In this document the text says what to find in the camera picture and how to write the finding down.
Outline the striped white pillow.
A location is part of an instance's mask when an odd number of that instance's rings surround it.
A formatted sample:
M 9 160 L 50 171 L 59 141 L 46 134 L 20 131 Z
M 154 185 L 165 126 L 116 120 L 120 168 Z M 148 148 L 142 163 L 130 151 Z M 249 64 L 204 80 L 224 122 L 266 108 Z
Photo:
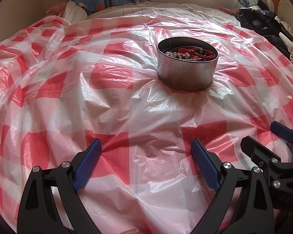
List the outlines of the striped white pillow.
M 86 10 L 80 7 L 74 1 L 68 1 L 66 8 L 64 10 L 63 18 L 69 23 L 78 23 L 85 21 L 88 17 Z

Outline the pink cloth by pillow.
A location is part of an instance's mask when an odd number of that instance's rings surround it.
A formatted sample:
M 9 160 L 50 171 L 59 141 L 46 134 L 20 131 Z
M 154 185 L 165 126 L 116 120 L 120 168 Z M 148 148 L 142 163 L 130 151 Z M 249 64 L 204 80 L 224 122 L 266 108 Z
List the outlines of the pink cloth by pillow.
M 47 16 L 56 15 L 63 17 L 68 2 L 60 2 L 47 10 Z

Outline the striped white bed sheet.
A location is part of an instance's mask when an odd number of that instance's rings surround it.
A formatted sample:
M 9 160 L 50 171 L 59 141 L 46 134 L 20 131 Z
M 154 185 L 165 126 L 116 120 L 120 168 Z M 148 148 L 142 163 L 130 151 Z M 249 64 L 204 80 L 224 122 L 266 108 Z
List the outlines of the striped white bed sheet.
M 140 4 L 128 3 L 122 6 L 109 7 L 99 12 L 93 13 L 87 18 L 103 19 L 116 18 L 121 16 L 142 16 L 161 15 L 175 16 L 179 18 L 190 18 L 212 22 L 215 24 L 229 23 L 239 27 L 240 22 L 232 15 L 220 10 L 202 7 L 196 4 L 176 4 L 176 3 L 154 3 L 143 2 Z

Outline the black jacket pile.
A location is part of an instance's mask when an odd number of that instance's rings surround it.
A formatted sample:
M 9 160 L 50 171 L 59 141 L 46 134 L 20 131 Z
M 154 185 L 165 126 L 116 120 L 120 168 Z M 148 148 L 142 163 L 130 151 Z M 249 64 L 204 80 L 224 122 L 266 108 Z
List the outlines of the black jacket pile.
M 289 24 L 280 20 L 263 1 L 251 7 L 242 7 L 236 17 L 241 27 L 265 37 L 293 63 L 293 32 Z

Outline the round silver metal tin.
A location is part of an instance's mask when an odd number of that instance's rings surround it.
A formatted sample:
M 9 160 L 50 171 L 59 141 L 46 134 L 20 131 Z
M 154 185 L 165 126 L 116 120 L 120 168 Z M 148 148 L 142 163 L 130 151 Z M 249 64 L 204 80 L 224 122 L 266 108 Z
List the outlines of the round silver metal tin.
M 176 89 L 198 91 L 213 81 L 218 62 L 218 51 L 209 43 L 185 36 L 160 41 L 158 76 Z

